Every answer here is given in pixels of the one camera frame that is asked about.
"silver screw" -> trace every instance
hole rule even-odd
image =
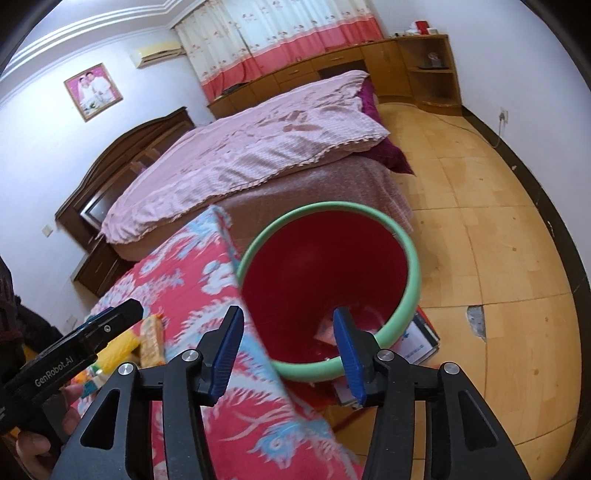
[[[380,350],[378,352],[378,358],[382,361],[382,362],[389,362],[391,360],[394,360],[394,352],[392,350]]]
[[[443,369],[446,373],[450,375],[457,375],[458,373],[460,373],[460,367],[453,362],[448,362],[445,365],[443,365]]]
[[[132,371],[134,371],[134,365],[133,364],[122,364],[119,366],[119,369],[117,371],[119,372],[120,375],[129,375]]]
[[[187,350],[186,352],[183,352],[181,358],[186,362],[193,362],[199,358],[199,352],[196,350]]]

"wooden nightstand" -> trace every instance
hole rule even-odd
[[[133,266],[132,262],[120,258],[101,236],[74,270],[71,279],[102,297]]]

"air conditioner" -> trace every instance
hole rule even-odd
[[[168,41],[138,48],[131,54],[131,59],[137,68],[146,67],[156,62],[173,59],[179,55],[185,55],[185,49],[178,41]]]

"blue gripper pad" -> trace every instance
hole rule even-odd
[[[214,401],[218,401],[226,392],[230,374],[234,367],[234,360],[236,360],[238,348],[244,334],[244,312],[240,307],[230,307],[219,328],[219,330],[223,329],[226,332],[212,364],[212,382],[209,394]]]
[[[351,328],[357,330],[349,310],[340,307],[333,313],[333,329],[335,330],[336,345],[339,349],[340,358],[345,368],[345,376],[349,383],[349,389],[360,405],[364,405],[367,399],[365,391],[365,378],[363,374],[363,364],[359,358],[359,352],[355,345]]]

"electrical outlet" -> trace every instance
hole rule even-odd
[[[505,108],[501,108],[501,113],[499,114],[499,120],[503,122],[505,125],[509,123],[509,110]]]
[[[49,225],[46,225],[45,227],[43,227],[43,229],[41,229],[41,233],[48,237],[53,233],[53,228],[51,228]]]

